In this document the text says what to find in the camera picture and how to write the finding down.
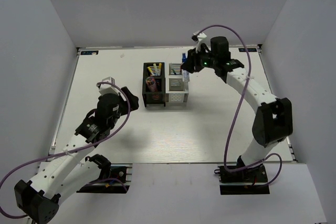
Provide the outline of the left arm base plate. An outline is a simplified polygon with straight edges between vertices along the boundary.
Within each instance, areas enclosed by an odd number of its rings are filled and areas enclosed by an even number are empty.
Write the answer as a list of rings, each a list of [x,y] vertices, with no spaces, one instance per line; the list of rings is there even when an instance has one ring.
[[[126,194],[131,185],[132,164],[114,164],[108,178],[98,179],[83,186],[77,193]]]

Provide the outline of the pale green capped white marker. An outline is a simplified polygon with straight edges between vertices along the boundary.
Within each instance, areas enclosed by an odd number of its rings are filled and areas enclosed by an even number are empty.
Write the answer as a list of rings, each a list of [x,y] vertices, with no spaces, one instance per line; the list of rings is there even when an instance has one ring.
[[[157,67],[157,65],[155,63],[153,64],[153,67],[155,69],[156,75],[158,76],[159,75],[159,69],[158,69],[158,67]]]

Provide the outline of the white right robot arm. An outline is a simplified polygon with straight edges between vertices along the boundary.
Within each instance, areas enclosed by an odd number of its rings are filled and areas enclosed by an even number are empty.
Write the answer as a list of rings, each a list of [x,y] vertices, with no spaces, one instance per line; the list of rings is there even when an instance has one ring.
[[[247,182],[255,177],[255,167],[273,156],[272,149],[293,133],[292,104],[289,99],[280,99],[264,89],[251,77],[250,69],[231,58],[226,37],[211,38],[209,47],[203,43],[205,38],[204,33],[192,37],[196,46],[187,52],[181,68],[189,73],[213,69],[220,79],[240,94],[239,104],[246,101],[253,109],[253,140],[237,159],[235,168],[224,167]]]

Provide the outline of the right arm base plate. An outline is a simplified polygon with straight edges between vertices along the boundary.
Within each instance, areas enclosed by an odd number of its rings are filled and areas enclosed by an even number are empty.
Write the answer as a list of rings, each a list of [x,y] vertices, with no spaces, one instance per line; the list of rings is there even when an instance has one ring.
[[[251,170],[228,172],[218,166],[214,174],[219,178],[221,195],[269,195],[268,177],[264,165]]]

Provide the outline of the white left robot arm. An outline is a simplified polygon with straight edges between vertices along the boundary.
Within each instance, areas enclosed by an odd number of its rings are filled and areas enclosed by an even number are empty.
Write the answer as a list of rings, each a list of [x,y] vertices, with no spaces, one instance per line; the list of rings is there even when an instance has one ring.
[[[64,148],[37,175],[14,187],[18,207],[35,223],[49,223],[69,196],[90,182],[111,177],[111,163],[100,154],[89,156],[97,143],[108,137],[121,116],[139,108],[139,99],[127,87],[99,85],[100,97]]]

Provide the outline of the pink marker set bottle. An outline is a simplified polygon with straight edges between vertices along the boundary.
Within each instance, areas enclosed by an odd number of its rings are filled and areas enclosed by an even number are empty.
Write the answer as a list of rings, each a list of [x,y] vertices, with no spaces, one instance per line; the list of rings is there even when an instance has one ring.
[[[158,92],[156,80],[153,76],[147,77],[145,79],[146,86],[151,92]]]

